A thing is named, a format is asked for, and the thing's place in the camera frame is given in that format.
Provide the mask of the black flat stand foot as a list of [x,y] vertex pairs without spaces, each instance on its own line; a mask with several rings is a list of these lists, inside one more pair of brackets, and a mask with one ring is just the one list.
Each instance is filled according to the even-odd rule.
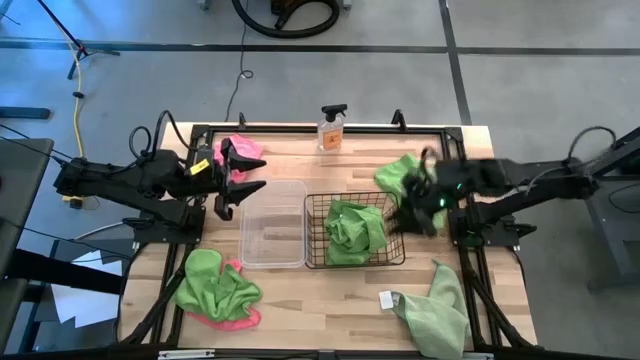
[[47,108],[0,106],[0,118],[47,120],[50,116]]

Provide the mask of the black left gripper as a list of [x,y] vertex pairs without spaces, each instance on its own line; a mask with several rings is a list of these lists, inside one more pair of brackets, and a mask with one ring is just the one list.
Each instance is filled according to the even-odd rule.
[[208,166],[199,175],[200,181],[206,187],[206,193],[216,193],[214,198],[214,212],[223,221],[231,221],[233,210],[230,203],[239,205],[243,200],[263,188],[266,181],[251,181],[235,183],[231,181],[232,170],[247,172],[267,165],[262,159],[248,158],[240,155],[233,146],[230,138],[224,138],[220,145],[222,163],[215,160],[215,151],[208,159]]

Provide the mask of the clear plastic bin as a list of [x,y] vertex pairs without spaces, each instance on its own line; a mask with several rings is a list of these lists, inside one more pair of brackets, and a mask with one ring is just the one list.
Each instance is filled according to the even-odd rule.
[[268,182],[241,204],[238,257],[247,269],[299,268],[305,262],[305,184]]

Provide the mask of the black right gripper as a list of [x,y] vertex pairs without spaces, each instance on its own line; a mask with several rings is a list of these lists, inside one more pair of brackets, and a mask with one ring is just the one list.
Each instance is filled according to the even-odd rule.
[[396,208],[386,221],[389,234],[417,233],[427,237],[437,235],[432,216],[425,211],[440,211],[459,201],[457,185],[441,185],[424,173],[409,173],[405,176],[405,204]]

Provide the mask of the light pink microfiber towel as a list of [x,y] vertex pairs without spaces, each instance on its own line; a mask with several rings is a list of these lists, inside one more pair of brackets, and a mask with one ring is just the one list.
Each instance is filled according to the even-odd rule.
[[[239,134],[233,134],[229,137],[229,139],[231,140],[231,143],[233,144],[239,155],[252,159],[262,158],[263,148],[255,141],[246,137],[242,137]],[[214,160],[218,164],[222,164],[223,162],[223,156],[221,154],[221,142],[215,144]],[[247,172],[239,172],[238,170],[233,170],[231,180],[235,183],[241,183],[246,180],[247,176]]]

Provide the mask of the hot pink microfiber towel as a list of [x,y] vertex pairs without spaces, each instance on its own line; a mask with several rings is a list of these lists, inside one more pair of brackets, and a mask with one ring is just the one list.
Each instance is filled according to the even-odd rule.
[[221,331],[239,331],[257,326],[261,313],[254,305],[262,299],[262,290],[242,276],[242,265],[235,260],[213,267],[196,268],[187,274],[187,289],[192,300],[183,300],[188,316]]

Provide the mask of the pale green microfiber towel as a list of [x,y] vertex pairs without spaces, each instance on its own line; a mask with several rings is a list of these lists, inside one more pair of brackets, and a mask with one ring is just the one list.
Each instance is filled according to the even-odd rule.
[[461,360],[471,331],[464,292],[452,268],[437,260],[434,264],[426,296],[382,291],[380,307],[404,321],[422,356]]

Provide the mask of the dark grey side table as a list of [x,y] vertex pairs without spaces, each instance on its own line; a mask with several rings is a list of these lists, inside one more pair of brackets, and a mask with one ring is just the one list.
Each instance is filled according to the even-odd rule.
[[53,146],[51,139],[0,139],[0,356],[28,284],[12,268],[17,245]]

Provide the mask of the white paper sheets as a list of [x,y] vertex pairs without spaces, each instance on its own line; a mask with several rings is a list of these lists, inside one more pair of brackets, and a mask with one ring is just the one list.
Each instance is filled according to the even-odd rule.
[[[122,274],[122,261],[104,263],[100,251],[86,253],[72,261],[73,264],[114,275]],[[91,290],[51,285],[58,319],[64,323],[74,320],[76,328],[112,320],[117,316],[119,296]]]

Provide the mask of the clear spray bottle orange label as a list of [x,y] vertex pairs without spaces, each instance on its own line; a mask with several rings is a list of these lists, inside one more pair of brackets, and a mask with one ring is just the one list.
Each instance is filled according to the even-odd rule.
[[323,118],[317,125],[318,145],[321,150],[330,151],[341,146],[347,109],[347,104],[326,105],[321,108]]

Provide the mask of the dark grey equipment stand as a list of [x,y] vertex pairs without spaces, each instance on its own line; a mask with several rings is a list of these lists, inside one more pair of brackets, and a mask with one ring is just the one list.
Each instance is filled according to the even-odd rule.
[[613,273],[587,283],[591,291],[640,287],[640,126],[618,139],[590,170],[599,185],[585,201],[596,236],[603,242]]

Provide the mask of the black tripod stand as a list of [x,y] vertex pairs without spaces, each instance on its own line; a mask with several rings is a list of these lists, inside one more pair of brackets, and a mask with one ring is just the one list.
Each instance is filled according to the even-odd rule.
[[80,61],[91,57],[97,54],[109,55],[109,56],[120,56],[118,51],[113,50],[101,50],[101,49],[89,49],[81,40],[76,38],[59,20],[59,18],[54,14],[54,12],[49,8],[49,6],[44,2],[44,0],[36,0],[38,4],[43,8],[43,10],[47,13],[49,18],[52,20],[54,25],[57,27],[59,32],[62,34],[64,40],[71,50],[71,54],[73,55],[73,63],[70,67],[70,70],[67,74],[67,79],[72,80],[75,73],[80,73]]

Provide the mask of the bright green microfiber towel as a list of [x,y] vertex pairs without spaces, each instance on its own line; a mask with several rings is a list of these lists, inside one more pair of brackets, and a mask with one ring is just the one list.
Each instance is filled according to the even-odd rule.
[[262,296],[260,287],[224,263],[218,251],[196,249],[187,257],[173,301],[185,312],[224,322],[249,318]]
[[375,206],[333,200],[324,226],[329,266],[364,265],[387,246],[383,215]]
[[[424,172],[433,177],[438,183],[435,172],[435,158],[428,155],[424,149],[420,158],[407,153],[399,160],[385,165],[375,171],[374,182],[382,192],[390,193],[396,208],[409,207],[405,204],[405,176],[409,173]],[[444,227],[446,208],[440,211],[425,211],[432,218],[438,232]]]

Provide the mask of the black aluminium table frame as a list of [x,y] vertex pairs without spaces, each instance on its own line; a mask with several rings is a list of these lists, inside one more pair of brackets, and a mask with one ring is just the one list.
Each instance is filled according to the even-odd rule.
[[[342,193],[378,190],[374,171],[406,153],[424,146],[440,148],[441,130],[460,130],[470,158],[493,157],[486,126],[450,127],[410,125],[408,131],[437,130],[436,135],[402,133],[397,126],[373,125],[383,133],[344,135],[341,148],[318,149],[312,124],[247,125],[242,134],[263,146],[268,162],[251,173],[269,182],[299,180],[308,193]],[[207,215],[201,247],[236,258],[241,239],[240,210],[234,220]],[[393,312],[381,310],[378,294],[384,290],[426,295],[435,271],[432,259],[459,273],[459,256],[446,232],[436,239],[404,235],[405,262],[397,266],[311,270],[302,265],[289,269],[245,269],[243,274],[262,290],[257,304],[261,323],[238,332],[217,331],[191,316],[178,320],[178,310],[168,305],[159,325],[161,339],[169,340],[176,325],[177,345],[190,348],[273,348],[322,350],[415,350],[406,325]],[[134,261],[121,307],[120,340],[129,336],[159,296],[169,247],[151,244]],[[493,296],[502,311],[529,342],[537,343],[522,273],[510,250],[485,251]]]

